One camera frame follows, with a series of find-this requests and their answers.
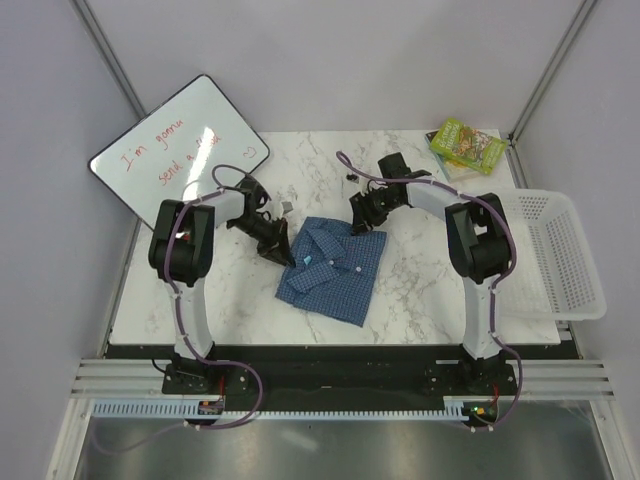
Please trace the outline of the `blue checked long sleeve shirt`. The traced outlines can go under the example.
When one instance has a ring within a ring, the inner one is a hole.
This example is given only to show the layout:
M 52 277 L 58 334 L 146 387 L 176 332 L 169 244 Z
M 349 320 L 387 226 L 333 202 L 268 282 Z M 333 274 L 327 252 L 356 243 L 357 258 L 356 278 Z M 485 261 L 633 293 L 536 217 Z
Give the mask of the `blue checked long sleeve shirt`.
M 295 260 L 275 297 L 298 309 L 361 327 L 387 241 L 383 231 L 354 235 L 347 222 L 308 217 L 293 241 Z

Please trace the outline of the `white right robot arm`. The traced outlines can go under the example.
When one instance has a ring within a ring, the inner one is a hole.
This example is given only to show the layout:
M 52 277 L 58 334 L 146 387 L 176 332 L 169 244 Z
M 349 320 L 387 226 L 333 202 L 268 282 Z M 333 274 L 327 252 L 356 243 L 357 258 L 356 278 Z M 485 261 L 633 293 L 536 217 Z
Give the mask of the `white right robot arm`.
M 422 209 L 445 223 L 449 259 L 464 287 L 462 347 L 472 358 L 458 368 L 457 377 L 465 391 L 483 392 L 494 381 L 494 371 L 485 360 L 506 348 L 497 333 L 496 288 L 517 263 L 500 198 L 493 193 L 465 194 L 425 170 L 413 172 L 400 153 L 378 161 L 379 177 L 357 169 L 342 151 L 336 157 L 353 174 L 376 185 L 350 198 L 354 235 L 372 231 L 403 206 Z

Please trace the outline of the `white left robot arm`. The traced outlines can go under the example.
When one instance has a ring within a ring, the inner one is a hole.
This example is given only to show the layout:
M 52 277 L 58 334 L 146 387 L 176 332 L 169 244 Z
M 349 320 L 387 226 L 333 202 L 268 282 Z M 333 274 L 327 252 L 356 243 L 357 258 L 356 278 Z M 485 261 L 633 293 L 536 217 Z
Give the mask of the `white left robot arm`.
M 165 200 L 158 209 L 148 262 L 173 301 L 175 353 L 194 360 L 185 382 L 208 393 L 219 382 L 219 369 L 206 359 L 214 347 L 205 305 L 205 279 L 214 257 L 214 235 L 224 225 L 257 242 L 257 254 L 282 266 L 295 265 L 284 218 L 263 210 L 270 197 L 254 177 L 246 174 L 235 187 L 223 187 L 189 202 Z

